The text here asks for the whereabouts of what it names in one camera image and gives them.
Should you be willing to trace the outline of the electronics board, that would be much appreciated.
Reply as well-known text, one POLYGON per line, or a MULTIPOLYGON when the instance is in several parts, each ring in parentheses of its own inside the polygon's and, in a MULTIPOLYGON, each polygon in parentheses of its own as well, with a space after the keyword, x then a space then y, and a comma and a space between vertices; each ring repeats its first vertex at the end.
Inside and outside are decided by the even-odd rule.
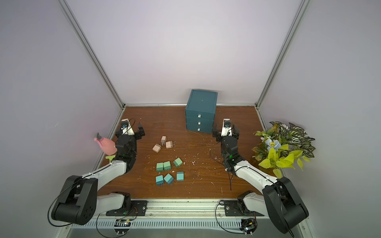
POLYGON ((114 223, 116 236, 124 236, 131 228, 132 222, 129 219, 117 219, 114 223))
POLYGON ((253 235, 253 233, 257 230, 258 223, 255 218, 248 218, 248 219, 242 219, 241 220, 241 227, 240 231, 244 233, 245 236, 247 235, 253 235))

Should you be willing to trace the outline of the teal plug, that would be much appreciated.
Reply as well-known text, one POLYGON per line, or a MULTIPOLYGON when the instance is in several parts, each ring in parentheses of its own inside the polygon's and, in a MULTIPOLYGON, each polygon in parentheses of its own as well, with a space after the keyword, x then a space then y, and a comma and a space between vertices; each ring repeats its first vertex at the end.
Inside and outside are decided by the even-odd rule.
POLYGON ((184 172, 183 171, 177 172, 176 180, 177 181, 183 181, 184 180, 184 172))
POLYGON ((164 177, 162 175, 156 176, 155 177, 155 182, 157 186, 161 186, 164 184, 164 177))
POLYGON ((173 181, 174 181, 174 178, 171 174, 167 174, 165 177, 164 177, 164 180, 167 184, 172 184, 173 181))

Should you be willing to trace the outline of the artificial green plant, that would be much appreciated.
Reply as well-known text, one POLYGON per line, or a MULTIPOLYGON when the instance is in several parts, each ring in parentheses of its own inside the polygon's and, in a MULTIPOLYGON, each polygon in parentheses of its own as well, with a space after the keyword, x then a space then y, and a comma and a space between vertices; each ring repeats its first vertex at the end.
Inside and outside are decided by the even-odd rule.
POLYGON ((302 170, 304 162, 315 157, 316 148, 312 145, 315 139, 293 123, 272 121, 270 124, 269 129, 255 132, 261 142, 252 148, 253 158, 261 168, 272 170, 279 179, 283 177, 283 169, 297 165, 302 170))

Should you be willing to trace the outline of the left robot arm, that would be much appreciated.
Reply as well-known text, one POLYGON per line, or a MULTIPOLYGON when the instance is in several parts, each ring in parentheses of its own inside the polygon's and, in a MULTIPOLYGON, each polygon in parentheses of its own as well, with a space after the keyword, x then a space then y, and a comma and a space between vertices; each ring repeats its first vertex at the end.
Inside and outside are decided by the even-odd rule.
POLYGON ((128 173, 137 157, 137 141, 145 135, 139 125, 137 131, 122 126, 117 133, 115 158, 106 166, 83 176, 70 176, 48 209, 48 221, 85 225, 93 216, 112 210, 131 212, 131 196, 125 192, 98 195, 98 191, 115 178, 128 173))

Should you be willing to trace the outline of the teal bottom drawer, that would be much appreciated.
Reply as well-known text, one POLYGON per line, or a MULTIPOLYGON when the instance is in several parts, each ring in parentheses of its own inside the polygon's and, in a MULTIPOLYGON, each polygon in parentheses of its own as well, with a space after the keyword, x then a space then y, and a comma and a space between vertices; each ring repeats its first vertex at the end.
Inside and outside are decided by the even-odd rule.
POLYGON ((189 131, 195 131, 195 132, 202 132, 202 133, 208 133, 211 134, 213 127, 198 125, 198 124, 187 124, 187 130, 189 131))

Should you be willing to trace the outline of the green wooden-handled tool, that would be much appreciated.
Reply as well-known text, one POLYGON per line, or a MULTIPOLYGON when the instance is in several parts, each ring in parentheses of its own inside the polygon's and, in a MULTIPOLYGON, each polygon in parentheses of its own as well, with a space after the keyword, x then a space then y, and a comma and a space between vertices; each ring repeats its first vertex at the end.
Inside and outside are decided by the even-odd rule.
POLYGON ((111 164, 115 157, 116 155, 109 155, 109 156, 106 156, 105 159, 108 160, 109 163, 111 164))

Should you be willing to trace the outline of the aluminium front rail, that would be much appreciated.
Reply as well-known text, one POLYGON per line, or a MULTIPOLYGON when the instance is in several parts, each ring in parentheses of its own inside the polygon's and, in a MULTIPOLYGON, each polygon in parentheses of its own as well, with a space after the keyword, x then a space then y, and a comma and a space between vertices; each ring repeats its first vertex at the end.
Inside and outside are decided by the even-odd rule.
POLYGON ((217 199, 147 199, 144 217, 206 218, 212 215, 217 199))

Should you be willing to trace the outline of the green plug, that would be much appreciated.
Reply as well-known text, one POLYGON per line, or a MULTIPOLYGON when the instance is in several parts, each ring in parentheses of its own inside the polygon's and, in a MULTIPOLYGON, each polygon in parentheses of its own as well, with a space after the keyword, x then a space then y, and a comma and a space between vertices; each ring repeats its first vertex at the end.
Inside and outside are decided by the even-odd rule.
POLYGON ((156 164, 156 171, 157 171, 157 172, 162 172, 162 171, 164 171, 164 163, 157 163, 157 164, 156 164))
POLYGON ((171 162, 170 161, 167 161, 167 162, 164 162, 163 163, 163 168, 164 168, 164 170, 165 171, 169 171, 169 170, 171 170, 171 162))
POLYGON ((183 165, 183 161, 180 158, 175 159, 173 163, 177 168, 183 165))

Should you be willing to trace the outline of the teal top drawer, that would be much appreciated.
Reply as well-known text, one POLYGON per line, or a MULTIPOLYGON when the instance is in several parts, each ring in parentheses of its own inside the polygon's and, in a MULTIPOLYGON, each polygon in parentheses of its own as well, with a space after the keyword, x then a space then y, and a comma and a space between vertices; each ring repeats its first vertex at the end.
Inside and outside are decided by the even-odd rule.
POLYGON ((214 121, 215 118, 215 110, 211 112, 204 112, 198 110, 185 109, 186 117, 193 119, 202 119, 208 121, 214 121))

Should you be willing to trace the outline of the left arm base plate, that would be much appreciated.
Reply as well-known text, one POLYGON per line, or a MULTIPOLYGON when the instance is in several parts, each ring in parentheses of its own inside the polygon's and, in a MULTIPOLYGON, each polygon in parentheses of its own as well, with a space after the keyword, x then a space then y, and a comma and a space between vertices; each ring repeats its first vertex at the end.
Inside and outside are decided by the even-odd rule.
POLYGON ((120 208, 117 210, 110 210, 106 212, 106 216, 133 216, 144 217, 147 210, 147 200, 132 200, 126 208, 120 208))

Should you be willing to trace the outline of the teal three-drawer cabinet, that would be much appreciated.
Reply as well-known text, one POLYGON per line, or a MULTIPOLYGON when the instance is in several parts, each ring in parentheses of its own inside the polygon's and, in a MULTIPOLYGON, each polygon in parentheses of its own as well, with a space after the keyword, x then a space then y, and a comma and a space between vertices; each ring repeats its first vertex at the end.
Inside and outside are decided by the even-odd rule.
POLYGON ((215 110, 216 114, 217 97, 217 92, 193 89, 185 109, 204 112, 215 110))

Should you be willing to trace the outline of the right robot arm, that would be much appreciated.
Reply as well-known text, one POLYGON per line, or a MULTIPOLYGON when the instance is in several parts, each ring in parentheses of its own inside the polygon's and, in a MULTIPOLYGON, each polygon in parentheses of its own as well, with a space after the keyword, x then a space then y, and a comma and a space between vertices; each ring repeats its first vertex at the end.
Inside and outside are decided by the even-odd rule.
POLYGON ((309 211, 293 183, 286 177, 276 178, 254 167, 238 151, 239 132, 229 120, 222 130, 213 129, 212 136, 221 145, 225 170, 247 181, 261 195, 246 192, 238 199, 240 210, 258 212, 270 218, 283 234, 309 217, 309 211))

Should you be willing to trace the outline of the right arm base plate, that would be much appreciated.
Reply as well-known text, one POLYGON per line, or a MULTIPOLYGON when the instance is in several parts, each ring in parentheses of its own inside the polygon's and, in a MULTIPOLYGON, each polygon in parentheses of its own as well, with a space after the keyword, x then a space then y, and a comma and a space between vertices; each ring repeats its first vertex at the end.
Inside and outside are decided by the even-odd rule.
POLYGON ((264 217, 264 215, 261 213, 249 211, 246 208, 244 209, 238 200, 221 200, 220 204, 223 206, 225 216, 227 217, 233 217, 233 216, 235 217, 237 216, 264 217))

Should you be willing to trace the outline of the beige plug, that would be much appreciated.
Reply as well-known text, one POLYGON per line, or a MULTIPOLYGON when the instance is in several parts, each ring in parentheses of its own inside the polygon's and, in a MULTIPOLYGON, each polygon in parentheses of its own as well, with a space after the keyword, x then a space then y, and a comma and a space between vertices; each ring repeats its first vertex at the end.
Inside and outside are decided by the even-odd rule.
POLYGON ((167 149, 172 149, 175 146, 175 143, 173 141, 167 141, 165 146, 167 149))
POLYGON ((160 144, 155 144, 152 149, 153 149, 154 152, 159 153, 161 148, 162 148, 162 146, 160 144))
POLYGON ((162 146, 164 146, 166 144, 166 142, 167 142, 167 137, 166 136, 162 136, 160 144, 162 146))

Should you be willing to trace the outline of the right electronics board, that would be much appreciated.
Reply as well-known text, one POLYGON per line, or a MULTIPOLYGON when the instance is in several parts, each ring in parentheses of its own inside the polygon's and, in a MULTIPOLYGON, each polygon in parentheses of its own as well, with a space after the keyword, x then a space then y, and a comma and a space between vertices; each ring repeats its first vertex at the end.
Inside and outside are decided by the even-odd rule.
POLYGON ((247 235, 253 235, 253 233, 257 230, 258 223, 255 218, 248 218, 248 219, 242 219, 241 220, 241 227, 240 231, 244 233, 245 236, 247 235))

